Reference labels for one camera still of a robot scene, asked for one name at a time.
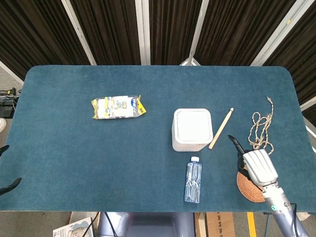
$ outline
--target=black curtain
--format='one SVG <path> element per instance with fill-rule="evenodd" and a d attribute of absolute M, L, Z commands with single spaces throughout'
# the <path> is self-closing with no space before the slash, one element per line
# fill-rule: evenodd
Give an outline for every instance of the black curtain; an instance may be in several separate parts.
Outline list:
<path fill-rule="evenodd" d="M 134 0 L 71 0 L 97 64 L 141 64 Z"/>
<path fill-rule="evenodd" d="M 308 109 L 304 110 L 303 116 L 308 119 L 314 126 L 316 126 L 316 105 L 309 107 Z"/>
<path fill-rule="evenodd" d="M 290 71 L 300 104 L 316 96 L 316 1 L 265 65 L 280 65 Z"/>
<path fill-rule="evenodd" d="M 201 0 L 150 0 L 152 65 L 179 65 L 189 57 Z"/>
<path fill-rule="evenodd" d="M 89 64 L 60 0 L 1 0 L 0 15 L 0 60 L 21 79 L 35 65 Z"/>
<path fill-rule="evenodd" d="M 194 58 L 201 65 L 250 65 L 294 0 L 210 0 Z"/>

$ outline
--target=white bottle cap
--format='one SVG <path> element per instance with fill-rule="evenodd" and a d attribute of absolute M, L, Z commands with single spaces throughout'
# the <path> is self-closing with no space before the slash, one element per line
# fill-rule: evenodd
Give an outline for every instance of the white bottle cap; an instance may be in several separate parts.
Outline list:
<path fill-rule="evenodd" d="M 191 157 L 191 161 L 198 162 L 198 161 L 199 161 L 199 158 L 198 158 L 198 157 Z"/>

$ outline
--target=plastic bottle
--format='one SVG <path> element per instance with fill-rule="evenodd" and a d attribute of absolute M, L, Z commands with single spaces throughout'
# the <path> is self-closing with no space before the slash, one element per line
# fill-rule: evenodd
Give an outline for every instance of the plastic bottle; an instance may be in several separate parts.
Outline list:
<path fill-rule="evenodd" d="M 202 165 L 198 157 L 191 157 L 187 168 L 187 182 L 184 201 L 199 203 Z"/>

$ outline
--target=woven coaster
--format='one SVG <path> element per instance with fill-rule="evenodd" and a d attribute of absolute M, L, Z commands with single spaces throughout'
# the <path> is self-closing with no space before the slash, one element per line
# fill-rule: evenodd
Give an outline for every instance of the woven coaster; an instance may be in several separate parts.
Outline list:
<path fill-rule="evenodd" d="M 237 186 L 241 194 L 249 201 L 264 202 L 262 191 L 260 191 L 250 180 L 245 176 L 237 173 Z"/>

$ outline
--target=blue felt tablecloth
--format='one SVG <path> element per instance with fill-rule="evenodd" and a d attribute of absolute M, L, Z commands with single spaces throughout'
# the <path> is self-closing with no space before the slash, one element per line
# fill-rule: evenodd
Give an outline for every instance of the blue felt tablecloth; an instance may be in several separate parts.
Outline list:
<path fill-rule="evenodd" d="M 138 118 L 94 120 L 91 100 L 142 95 Z M 237 151 L 251 116 L 275 112 L 269 140 L 279 184 L 303 211 L 316 211 L 316 160 L 290 73 L 282 67 L 36 66 L 27 74 L 0 158 L 1 210 L 263 211 L 237 189 Z M 213 150 L 172 149 L 178 108 L 206 108 L 214 133 L 234 112 Z M 202 163 L 200 203 L 184 202 L 190 157 Z"/>

